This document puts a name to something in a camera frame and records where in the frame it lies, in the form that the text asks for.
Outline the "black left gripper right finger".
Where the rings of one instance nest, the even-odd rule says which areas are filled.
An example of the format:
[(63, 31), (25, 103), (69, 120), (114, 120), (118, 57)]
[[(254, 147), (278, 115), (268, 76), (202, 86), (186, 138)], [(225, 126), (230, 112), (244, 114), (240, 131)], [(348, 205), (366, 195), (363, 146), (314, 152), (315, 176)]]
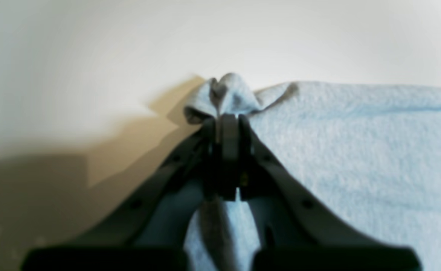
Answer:
[(420, 271), (413, 249), (388, 245), (335, 215), (294, 179), (238, 118), (243, 173), (241, 200), (249, 204), (260, 249), (253, 271)]

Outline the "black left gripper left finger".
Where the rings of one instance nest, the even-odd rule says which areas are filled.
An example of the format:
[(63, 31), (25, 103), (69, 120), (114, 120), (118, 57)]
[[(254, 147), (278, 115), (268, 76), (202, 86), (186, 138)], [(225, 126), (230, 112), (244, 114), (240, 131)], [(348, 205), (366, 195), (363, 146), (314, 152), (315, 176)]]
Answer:
[(186, 230), (205, 198), (216, 121), (183, 140), (111, 214), (60, 245), (29, 252), (23, 271), (190, 271)]

